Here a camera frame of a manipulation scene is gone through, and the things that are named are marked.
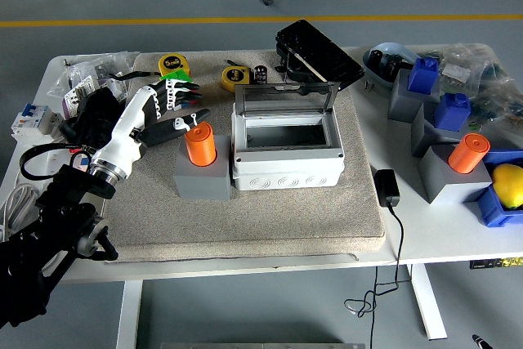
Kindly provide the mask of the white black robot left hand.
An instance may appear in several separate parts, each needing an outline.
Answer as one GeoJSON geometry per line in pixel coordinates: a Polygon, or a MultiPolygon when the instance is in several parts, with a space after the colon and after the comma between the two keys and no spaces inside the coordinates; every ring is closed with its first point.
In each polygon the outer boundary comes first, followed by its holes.
{"type": "Polygon", "coordinates": [[[199,100],[198,89],[199,85],[181,79],[160,80],[138,89],[115,124],[110,141],[92,156],[89,172],[108,181],[125,180],[147,148],[177,139],[199,125],[210,110],[160,119],[170,110],[199,100]]]}

